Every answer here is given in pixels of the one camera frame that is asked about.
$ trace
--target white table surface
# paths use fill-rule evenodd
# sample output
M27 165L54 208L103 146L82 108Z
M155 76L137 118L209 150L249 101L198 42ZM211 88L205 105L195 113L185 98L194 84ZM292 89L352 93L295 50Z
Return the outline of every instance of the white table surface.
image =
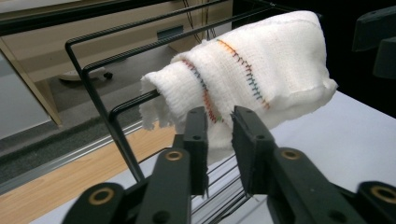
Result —
M396 119L341 92L314 113L285 121L271 133L279 147L301 150L329 181L342 188L356 192L359 183L373 180L396 186ZM121 173L111 181L122 184L129 178L125 175L129 173ZM33 223L61 223L73 201ZM271 220L265 197L257 196L221 223Z

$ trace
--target black plastic part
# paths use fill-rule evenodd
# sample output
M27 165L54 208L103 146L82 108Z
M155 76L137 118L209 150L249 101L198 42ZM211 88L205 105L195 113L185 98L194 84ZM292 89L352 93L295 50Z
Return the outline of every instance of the black plastic part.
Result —
M235 106L232 117L233 149L244 190L268 194L272 175L267 160L277 148L275 139L252 110Z
M373 74L376 77L396 79L396 36L383 39L379 44Z
M104 73L104 74L103 74L103 77L105 77L106 79L111 79L111 78L113 78L113 74L107 72L107 73Z
M352 50L377 48L382 39L393 36L396 36L396 6L368 12L356 21Z
M271 193L271 196L267 197L268 210L271 213L271 219L274 224L293 224L295 223L295 215L291 210L285 195L279 192L276 196Z
M87 190L68 211L63 224L123 223L126 206L123 203L124 189L115 183L102 183Z
M369 223L396 223L396 188L391 185L378 181L361 183L356 205Z
M189 152L166 149L155 164L136 223L191 223L190 189Z
M208 186L207 176L207 121L203 106L187 114L183 134L183 148L191 155L191 194L203 195Z
M127 208L126 219L123 223L135 223L137 215L140 211L140 206L143 202L143 197L146 193L147 186L150 181L150 176L146 179L137 182L130 188L125 190L125 206Z
M366 223L302 151L281 147L270 165L295 215L292 223Z
M183 134L175 134L172 147L184 148L183 138L184 138Z

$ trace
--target black cable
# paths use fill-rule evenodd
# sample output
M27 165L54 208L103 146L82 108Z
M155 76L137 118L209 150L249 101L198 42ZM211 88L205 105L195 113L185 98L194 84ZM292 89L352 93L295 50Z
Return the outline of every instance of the black cable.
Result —
M206 24L207 24L207 23L209 22L209 7L206 7L205 10L206 10L205 22L206 22ZM215 38L215 37L217 36L217 35L216 35L216 31L215 31L214 28L209 29L209 30L206 30L206 39L207 39L207 40L210 39L210 34L209 34L209 32L210 32L210 34L212 34L212 38Z
M183 4L184 4L184 7L190 7L190 6L189 6L188 0L183 0ZM191 12L187 12L186 14L187 14L187 18L188 18L188 20L189 20L191 29L194 29L194 25L193 25L193 22L192 22ZM195 37L195 40L196 40L199 44L202 42L201 38L200 38L198 35L194 35L194 37Z

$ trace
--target black wire rack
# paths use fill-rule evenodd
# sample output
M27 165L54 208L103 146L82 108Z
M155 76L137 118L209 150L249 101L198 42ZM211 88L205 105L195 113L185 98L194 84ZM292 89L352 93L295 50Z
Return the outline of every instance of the black wire rack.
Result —
M133 108L135 106L141 105L151 99L154 99L158 96L160 96L160 94L154 90L154 91L150 91L147 92L145 94L139 95L137 97L135 97L134 99L131 99L127 102L124 102L120 105L115 106L113 109L111 109L110 111L107 111L103 101L101 100L98 92L96 91L96 88L93 86L91 79L89 78L89 73L95 69L98 69L100 67L112 64L112 63L116 63L122 60L125 60L129 57L135 56L137 54L143 53L145 51L148 51L150 49L156 49L160 46L169 44L171 42L174 42L176 40L182 39L184 37L190 36L190 35L196 35L198 33L213 29L215 27L218 27L220 25L229 23L229 22L233 22L233 21L239 21L248 17L251 17L253 15L257 15L259 13L262 13L264 11L267 11L269 9L278 9L281 11L293 11L296 10L294 8L290 8L290 7L284 7L284 6L280 6L271 2L265 2L265 1L252 1L249 0L249 2L253 2L253 3L257 3L258 6L255 7L254 9L238 14L238 15L232 15L230 18L228 19L224 19L222 21L216 21L207 25L204 25L202 27L198 27L192 30L189 30L187 32L184 32L182 34L179 35L173 35L173 36L169 36L166 38L163 38L161 40L158 40L156 42L147 44L145 46L142 47L138 47L135 49L130 49L127 50L123 53L105 58L101 61L95 62L95 63L90 63L86 66L84 66L83 68L81 67L81 64L78 61L78 58L75 54L75 52L73 51L73 46L75 46L76 44L80 44L82 42L85 41L90 41L93 40L95 38L98 37L102 37L105 35L112 35L115 34L117 32L121 32L124 30L128 30L128 29L132 29L144 24L148 24L151 22L155 22L155 21L160 21L166 18L171 18L174 17L176 15L180 15L180 14L184 14L184 13L188 13L191 11L194 11L196 9L200 9L200 8L204 8L204 7L210 7L210 6L214 6L216 4L222 3L222 2L226 2L229 0L214 0L214 1L210 1L207 3L203 3L201 5L197 5L197 6L192 6L192 7L185 7L179 10L175 10L173 12L167 13L167 14L163 14L160 16L156 16L156 17L152 17L152 18L148 18L142 21L135 21L135 22L131 22L131 23L127 23L127 24L123 24L120 26L116 26L116 27L112 27L106 30L102 30L96 33L92 33L92 34L88 34L88 35L83 35L80 37L76 37L73 39L68 40L65 43L65 49L67 51L68 56L70 57L71 62L73 63L73 65L76 68L76 71L78 72L81 81L85 87L85 89L87 90L88 94L90 95L96 109L98 110L101 118L104 120L106 127L108 128L112 138L114 139L114 142L116 143L116 146L118 147L120 154L122 155L122 157L124 158L126 164L128 165L128 168L130 169L130 171L132 172L132 175L134 176L134 178L136 179L136 181L141 181L143 180L145 177L143 175L142 170L140 169L140 166L136 160L136 157L134 156L134 153L132 152L132 149L122 131L122 128L118 122L118 115L121 114L122 112Z

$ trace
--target stitching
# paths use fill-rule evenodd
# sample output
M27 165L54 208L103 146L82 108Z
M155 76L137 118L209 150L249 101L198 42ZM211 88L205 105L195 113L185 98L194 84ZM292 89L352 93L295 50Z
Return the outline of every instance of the stitching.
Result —
M262 92L261 92L261 90L259 88L259 84L256 82L256 79L254 78L252 64L250 64L250 63L248 63L248 61L244 60L244 58L242 56L240 56L238 54L238 52L236 52L236 50L233 49L226 42L224 42L224 41L222 41L220 39L217 39L217 41L228 52L230 52L233 55L233 58L235 58L237 63L239 63L240 65L244 66L245 72L246 72L245 77L247 79L247 84L250 86L250 89L253 92L253 97L255 97L256 100L260 101L265 109L269 109L270 105L265 100L265 98L262 96Z
M212 101L209 96L209 90L207 89L204 80L201 78L201 74L197 71L195 66L189 63L187 60L182 60L182 62L187 65L187 67L192 71L192 73L198 78L198 80L201 83L201 87L204 90L204 95L203 95L204 103L210 120L212 120L212 122L214 123L218 121L223 122L224 119L222 118L221 114L217 110L214 110L212 106Z

